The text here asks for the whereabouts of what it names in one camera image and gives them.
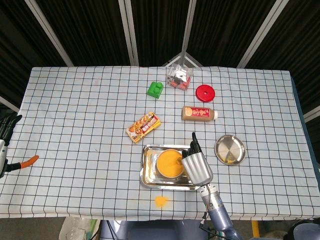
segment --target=rectangular metal tray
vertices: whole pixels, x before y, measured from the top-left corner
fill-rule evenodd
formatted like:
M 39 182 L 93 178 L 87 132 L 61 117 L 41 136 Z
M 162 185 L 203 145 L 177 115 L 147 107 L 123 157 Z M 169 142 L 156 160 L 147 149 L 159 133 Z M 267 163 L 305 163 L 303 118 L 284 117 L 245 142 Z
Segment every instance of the rectangular metal tray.
M 159 155 L 167 149 L 175 149 L 180 153 L 187 150 L 187 145 L 146 145 L 142 150 L 140 180 L 149 188 L 194 191 L 198 186 L 194 186 L 183 172 L 176 178 L 167 178 L 160 174 L 157 169 L 157 159 Z

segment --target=green block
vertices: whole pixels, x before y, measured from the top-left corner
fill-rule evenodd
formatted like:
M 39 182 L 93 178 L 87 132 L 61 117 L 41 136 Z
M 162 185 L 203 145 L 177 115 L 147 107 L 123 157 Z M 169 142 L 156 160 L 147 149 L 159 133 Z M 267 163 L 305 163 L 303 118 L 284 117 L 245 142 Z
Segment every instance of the green block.
M 148 89 L 147 94 L 151 97 L 158 99 L 163 89 L 164 89 L 164 85 L 161 82 L 153 81 Z

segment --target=sauce bottle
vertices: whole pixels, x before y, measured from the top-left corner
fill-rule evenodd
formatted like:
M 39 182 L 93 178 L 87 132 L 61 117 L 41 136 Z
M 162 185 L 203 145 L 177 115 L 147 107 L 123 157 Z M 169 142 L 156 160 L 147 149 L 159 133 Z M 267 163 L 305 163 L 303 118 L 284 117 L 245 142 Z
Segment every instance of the sauce bottle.
M 190 121 L 210 121 L 218 118 L 218 112 L 208 107 L 184 106 L 182 119 Z

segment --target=red lid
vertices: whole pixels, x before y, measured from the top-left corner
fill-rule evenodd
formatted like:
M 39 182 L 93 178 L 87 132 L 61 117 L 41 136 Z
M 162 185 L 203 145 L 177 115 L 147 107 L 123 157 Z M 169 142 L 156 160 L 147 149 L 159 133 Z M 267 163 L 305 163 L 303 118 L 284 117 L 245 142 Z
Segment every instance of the red lid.
M 202 102 L 210 102 L 214 99 L 216 93 L 212 86 L 201 85 L 195 90 L 196 97 Z

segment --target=table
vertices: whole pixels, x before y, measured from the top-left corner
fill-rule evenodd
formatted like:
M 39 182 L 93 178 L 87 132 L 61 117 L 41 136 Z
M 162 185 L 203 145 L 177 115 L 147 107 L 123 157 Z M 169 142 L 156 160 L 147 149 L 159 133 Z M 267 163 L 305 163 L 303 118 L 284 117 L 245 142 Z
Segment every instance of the table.
M 320 193 L 288 71 L 194 68 L 187 91 L 165 85 L 165 67 L 34 67 L 7 158 L 39 155 L 32 166 L 0 179 L 0 217 L 88 216 L 97 219 L 200 219 L 195 191 L 150 189 L 140 183 L 147 144 L 188 145 L 196 131 L 232 219 L 320 216 Z M 165 85 L 159 99 L 146 94 Z M 195 97 L 212 85 L 213 102 Z M 182 121 L 183 106 L 218 111 L 216 121 Z M 138 144 L 125 129 L 148 112 L 162 124 Z M 245 160 L 227 166 L 214 144 L 236 135 Z M 155 197 L 168 198 L 164 208 Z

